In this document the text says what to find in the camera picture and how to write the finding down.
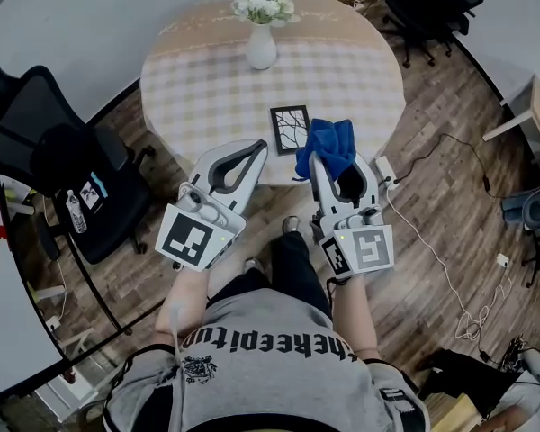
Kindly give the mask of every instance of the black cable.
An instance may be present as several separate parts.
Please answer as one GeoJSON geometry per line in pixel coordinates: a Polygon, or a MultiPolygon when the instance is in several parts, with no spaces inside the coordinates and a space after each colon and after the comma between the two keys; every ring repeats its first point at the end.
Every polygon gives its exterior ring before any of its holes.
{"type": "Polygon", "coordinates": [[[389,183],[392,178],[389,176],[386,176],[382,181],[378,183],[378,187],[382,187],[382,184],[389,183]]]}
{"type": "Polygon", "coordinates": [[[515,194],[515,195],[508,195],[508,196],[500,196],[500,195],[491,194],[490,193],[490,190],[491,190],[490,179],[488,179],[488,176],[486,175],[486,166],[484,165],[484,162],[482,162],[482,159],[478,155],[478,152],[476,152],[476,148],[470,142],[466,142],[464,140],[460,140],[458,138],[455,138],[454,136],[452,136],[451,134],[448,134],[448,133],[440,133],[438,135],[438,141],[436,142],[434,147],[424,157],[416,157],[416,158],[414,158],[412,160],[412,163],[410,164],[410,168],[409,168],[408,172],[405,175],[394,179],[394,183],[398,184],[401,181],[403,181],[404,179],[406,179],[408,176],[410,176],[412,174],[414,166],[419,161],[426,160],[427,158],[429,158],[434,153],[434,151],[437,149],[437,147],[440,145],[440,143],[442,142],[442,139],[444,137],[448,137],[448,138],[450,138],[452,140],[455,140],[455,141],[459,142],[460,144],[464,144],[465,146],[468,146],[470,149],[472,149],[472,153],[474,154],[474,156],[476,157],[476,159],[480,163],[480,166],[481,166],[481,169],[482,169],[482,182],[484,184],[484,191],[486,192],[486,194],[488,194],[488,196],[490,196],[493,199],[505,199],[505,198],[517,198],[517,197],[521,197],[521,196],[525,195],[524,193],[518,193],[518,194],[515,194]]]}
{"type": "Polygon", "coordinates": [[[332,297],[334,295],[334,292],[330,288],[330,284],[334,284],[335,286],[344,286],[345,284],[348,283],[348,280],[350,280],[351,278],[352,278],[352,275],[346,278],[332,277],[326,281],[326,291],[328,292],[328,304],[330,305],[330,310],[332,310],[332,301],[333,301],[332,297]]]}
{"type": "Polygon", "coordinates": [[[482,347],[481,347],[481,344],[482,344],[482,327],[485,324],[486,324],[486,322],[482,323],[478,327],[478,352],[480,354],[480,358],[483,360],[483,362],[485,364],[487,364],[489,362],[493,362],[498,367],[498,369],[500,370],[502,368],[502,362],[497,362],[496,360],[494,360],[491,356],[488,355],[488,353],[485,350],[482,350],[482,347]]]}

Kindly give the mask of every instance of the white cable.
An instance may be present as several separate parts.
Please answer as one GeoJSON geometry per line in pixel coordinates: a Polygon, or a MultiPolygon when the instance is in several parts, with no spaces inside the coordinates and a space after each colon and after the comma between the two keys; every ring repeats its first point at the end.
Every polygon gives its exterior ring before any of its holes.
{"type": "Polygon", "coordinates": [[[420,232],[418,232],[418,229],[416,229],[416,227],[409,220],[407,220],[404,216],[402,216],[402,214],[398,210],[396,210],[396,207],[392,204],[390,197],[388,196],[389,191],[390,191],[390,187],[387,187],[386,188],[386,201],[388,202],[390,207],[394,210],[394,212],[398,214],[404,220],[404,222],[406,222],[409,226],[411,226],[414,229],[420,241],[424,245],[426,245],[428,248],[430,248],[430,251],[432,251],[436,260],[444,268],[444,273],[446,276],[446,280],[448,281],[448,286],[450,286],[450,289],[454,292],[454,294],[456,295],[456,298],[458,298],[458,303],[460,304],[460,308],[463,311],[463,316],[460,317],[460,319],[458,320],[458,326],[456,327],[456,332],[454,333],[454,337],[456,339],[464,338],[464,339],[470,339],[472,341],[478,339],[478,337],[480,336],[481,327],[486,322],[486,319],[488,318],[488,315],[490,314],[490,310],[492,306],[494,305],[494,302],[496,302],[496,298],[498,297],[498,290],[502,292],[503,300],[506,300],[506,298],[508,297],[510,293],[510,290],[512,289],[512,281],[510,280],[510,271],[509,271],[510,264],[507,264],[506,266],[506,279],[508,280],[508,283],[509,283],[508,292],[504,293],[504,288],[502,287],[502,282],[500,281],[500,284],[496,287],[496,290],[494,291],[494,297],[492,298],[492,302],[490,303],[490,306],[485,305],[484,307],[482,307],[480,312],[478,313],[478,319],[475,319],[472,316],[472,314],[468,310],[466,310],[466,308],[464,307],[464,304],[462,303],[462,298],[460,297],[460,294],[452,286],[452,281],[450,280],[450,275],[448,274],[448,267],[446,266],[446,263],[438,257],[438,254],[434,250],[434,248],[422,238],[422,236],[420,235],[420,232]],[[463,334],[460,334],[460,327],[463,322],[466,323],[466,331],[463,334]],[[478,330],[474,333],[470,332],[469,330],[471,323],[478,325],[478,330]]]}
{"type": "Polygon", "coordinates": [[[182,358],[180,354],[180,346],[178,342],[178,323],[180,322],[180,311],[184,307],[184,304],[180,301],[174,301],[170,304],[170,307],[168,309],[168,320],[170,322],[170,330],[172,331],[172,336],[174,336],[174,347],[176,351],[176,357],[178,358],[178,362],[180,362],[180,366],[184,370],[184,364],[182,364],[182,358]]]}
{"type": "MultiPolygon", "coordinates": [[[[42,204],[44,205],[44,218],[46,218],[46,222],[49,223],[48,214],[46,214],[46,198],[44,197],[44,195],[42,196],[42,204]]],[[[66,279],[64,278],[64,274],[62,274],[62,267],[60,266],[59,259],[56,260],[56,263],[58,264],[58,270],[60,271],[62,283],[64,284],[64,301],[62,302],[62,312],[58,316],[58,321],[62,321],[62,317],[64,316],[64,309],[66,308],[66,297],[68,295],[68,288],[66,287],[66,279]]]]}

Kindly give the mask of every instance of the desk leg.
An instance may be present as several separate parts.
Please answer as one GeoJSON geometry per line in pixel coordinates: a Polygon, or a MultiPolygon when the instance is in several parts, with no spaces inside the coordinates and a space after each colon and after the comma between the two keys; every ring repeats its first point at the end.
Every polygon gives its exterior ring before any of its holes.
{"type": "Polygon", "coordinates": [[[507,121],[506,123],[501,124],[498,128],[495,130],[492,130],[489,133],[486,133],[484,136],[482,136],[483,140],[491,140],[492,138],[496,138],[502,133],[505,133],[510,128],[514,128],[515,126],[518,126],[520,123],[525,122],[528,119],[532,118],[532,111],[528,109],[525,112],[522,112],[520,115],[517,115],[512,120],[507,121]]]}
{"type": "Polygon", "coordinates": [[[58,286],[51,286],[50,288],[42,288],[41,290],[35,290],[36,299],[38,302],[43,299],[53,298],[54,296],[60,296],[66,292],[66,288],[59,284],[58,286]]]}
{"type": "Polygon", "coordinates": [[[90,288],[90,291],[94,295],[94,298],[98,301],[98,304],[100,304],[100,307],[102,308],[103,312],[106,314],[106,317],[108,317],[108,320],[113,324],[113,326],[118,330],[122,331],[122,326],[114,317],[114,314],[112,314],[112,311],[104,301],[104,298],[98,292],[98,289],[96,288],[96,285],[90,278],[90,274],[84,267],[84,264],[82,263],[82,260],[80,259],[80,256],[78,255],[78,250],[76,249],[76,246],[74,245],[74,242],[72,241],[72,238],[70,237],[69,233],[65,233],[64,236],[66,237],[66,242],[68,243],[68,246],[70,247],[70,253],[72,253],[72,257],[76,261],[76,264],[78,265],[78,269],[80,269],[80,272],[82,273],[82,276],[84,277],[84,280],[86,284],[88,285],[88,288],[90,288]]]}

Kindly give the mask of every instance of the round table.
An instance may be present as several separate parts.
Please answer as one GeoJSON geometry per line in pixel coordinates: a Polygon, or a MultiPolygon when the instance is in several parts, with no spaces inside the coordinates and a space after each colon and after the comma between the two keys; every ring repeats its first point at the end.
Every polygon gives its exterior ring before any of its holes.
{"type": "Polygon", "coordinates": [[[310,119],[354,124],[356,150],[370,162],[405,107],[398,62],[383,36],[336,0],[293,0],[299,22],[272,28],[278,60],[246,61],[249,22],[233,0],[202,0],[158,36],[140,78],[146,124],[189,174],[209,149],[263,139],[259,183],[296,184],[295,156],[278,156],[270,109],[305,105],[310,119]]]}

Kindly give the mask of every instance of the white vase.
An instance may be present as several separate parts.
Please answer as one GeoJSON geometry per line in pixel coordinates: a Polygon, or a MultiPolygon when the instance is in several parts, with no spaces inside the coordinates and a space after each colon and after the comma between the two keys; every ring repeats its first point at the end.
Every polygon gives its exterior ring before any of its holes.
{"type": "Polygon", "coordinates": [[[270,32],[270,24],[252,22],[252,34],[246,46],[246,60],[252,68],[270,68],[278,58],[276,43],[270,32]]]}

